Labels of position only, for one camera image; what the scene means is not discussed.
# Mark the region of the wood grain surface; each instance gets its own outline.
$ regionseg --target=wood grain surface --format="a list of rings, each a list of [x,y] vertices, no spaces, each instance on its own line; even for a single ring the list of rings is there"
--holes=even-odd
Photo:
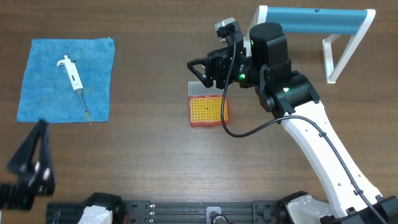
[[[43,223],[47,202],[80,202],[93,192],[153,202],[277,200],[298,190],[325,200],[295,141],[273,125],[248,138],[221,126],[191,128],[187,61],[221,48],[214,24],[234,17],[245,32],[259,4],[375,9],[376,18],[336,85],[327,85],[322,39],[287,34],[293,68],[317,89],[329,119],[366,177],[384,196],[398,194],[398,1],[0,1],[0,178],[34,124],[16,114],[30,44],[36,38],[112,37],[116,55],[107,123],[53,124],[53,197],[32,211],[3,211],[2,223]],[[333,44],[341,55],[348,41]],[[272,119],[253,89],[229,88],[229,128]]]

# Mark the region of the blue mat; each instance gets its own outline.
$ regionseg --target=blue mat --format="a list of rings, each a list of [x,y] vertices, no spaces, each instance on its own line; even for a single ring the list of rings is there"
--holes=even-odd
[[[114,39],[35,39],[27,62],[17,121],[50,123],[88,122],[73,92],[63,55],[75,64],[84,87],[92,121],[108,121],[109,91],[114,59]]]

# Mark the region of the cable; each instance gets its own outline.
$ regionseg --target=cable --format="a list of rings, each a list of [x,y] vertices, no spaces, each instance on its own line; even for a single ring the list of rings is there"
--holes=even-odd
[[[228,83],[229,83],[229,79],[231,78],[231,72],[232,72],[233,65],[235,63],[235,56],[236,56],[236,40],[235,40],[234,35],[231,35],[231,37],[234,40],[234,53],[233,53],[233,56],[232,56],[231,66],[230,66],[230,68],[228,70],[228,75],[226,77],[226,82],[225,82],[225,87],[224,87],[224,92],[223,92],[223,101],[221,103],[221,124],[223,125],[224,130],[230,136],[232,136],[234,138],[243,138],[243,137],[249,136],[251,134],[254,134],[254,133],[256,133],[256,132],[258,132],[258,131],[260,131],[260,130],[262,130],[262,129],[264,129],[264,128],[266,128],[266,127],[268,127],[268,126],[270,126],[270,125],[272,125],[274,123],[277,123],[279,121],[283,121],[283,120],[286,120],[286,119],[301,119],[301,120],[304,120],[304,121],[310,123],[320,133],[320,137],[325,138],[325,141],[329,144],[329,146],[331,147],[331,150],[335,153],[335,155],[336,155],[337,159],[339,160],[341,166],[343,167],[344,171],[346,172],[349,180],[351,181],[352,185],[354,186],[354,189],[355,189],[356,193],[359,194],[359,196],[362,198],[364,203],[369,207],[369,209],[373,212],[373,214],[375,214],[375,216],[379,219],[379,221],[381,223],[388,224],[383,219],[383,217],[379,214],[379,212],[376,211],[376,209],[373,207],[373,205],[370,203],[370,201],[365,197],[365,195],[363,195],[363,191],[358,187],[357,183],[354,180],[354,177],[351,175],[351,172],[349,171],[349,169],[348,169],[347,165],[345,164],[343,158],[341,158],[340,154],[338,153],[338,151],[337,151],[336,147],[333,145],[333,143],[330,141],[329,137],[312,120],[310,120],[310,119],[308,119],[306,117],[297,116],[297,115],[284,116],[284,117],[281,117],[281,118],[276,118],[276,119],[273,119],[271,121],[268,121],[265,124],[262,124],[262,125],[260,125],[260,126],[258,126],[256,128],[254,128],[253,130],[248,131],[248,132],[243,133],[243,134],[234,134],[227,128],[227,126],[225,125],[225,120],[224,120],[224,104],[225,104],[226,91],[228,89]]]

